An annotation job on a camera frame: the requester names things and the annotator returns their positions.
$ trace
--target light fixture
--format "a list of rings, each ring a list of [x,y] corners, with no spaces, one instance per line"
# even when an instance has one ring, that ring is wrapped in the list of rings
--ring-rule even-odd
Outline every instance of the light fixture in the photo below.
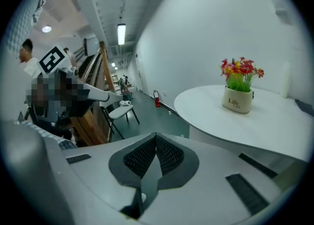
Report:
[[[126,38],[126,24],[118,24],[118,44],[123,45]]]
[[[49,26],[49,25],[46,25],[46,26],[44,26],[42,29],[41,29],[41,31],[43,32],[43,33],[48,33],[48,32],[50,32],[51,31],[51,27]]]

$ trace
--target chair seat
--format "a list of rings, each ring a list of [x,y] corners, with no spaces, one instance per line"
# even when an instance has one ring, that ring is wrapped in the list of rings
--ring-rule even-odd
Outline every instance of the chair seat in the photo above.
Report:
[[[111,119],[117,119],[121,116],[123,116],[124,114],[126,114],[127,112],[129,112],[130,110],[132,110],[133,105],[128,105],[128,106],[120,106],[117,109],[114,109],[112,112],[109,113],[109,117]]]

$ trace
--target white flower pot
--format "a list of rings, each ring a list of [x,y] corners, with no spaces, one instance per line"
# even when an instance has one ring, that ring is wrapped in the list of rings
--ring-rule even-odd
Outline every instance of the white flower pot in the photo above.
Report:
[[[237,113],[248,113],[252,108],[253,91],[243,92],[225,88],[222,105]]]

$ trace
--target plaid fabric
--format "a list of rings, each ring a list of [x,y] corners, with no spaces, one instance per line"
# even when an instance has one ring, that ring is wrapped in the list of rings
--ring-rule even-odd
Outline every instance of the plaid fabric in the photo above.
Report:
[[[23,42],[37,23],[44,3],[45,0],[22,0],[8,23],[3,39],[16,59]]]
[[[52,139],[56,140],[62,150],[77,148],[77,146],[74,145],[71,141],[66,140],[64,138],[61,138],[61,137],[58,137],[56,135],[53,135],[53,134],[45,131],[44,129],[41,129],[40,127],[33,124],[32,122],[23,121],[23,122],[21,122],[21,124],[25,125],[25,126],[29,126],[30,128],[33,128],[35,131],[37,131],[40,134],[40,136],[42,136],[44,138],[47,137],[47,138],[52,138]]]

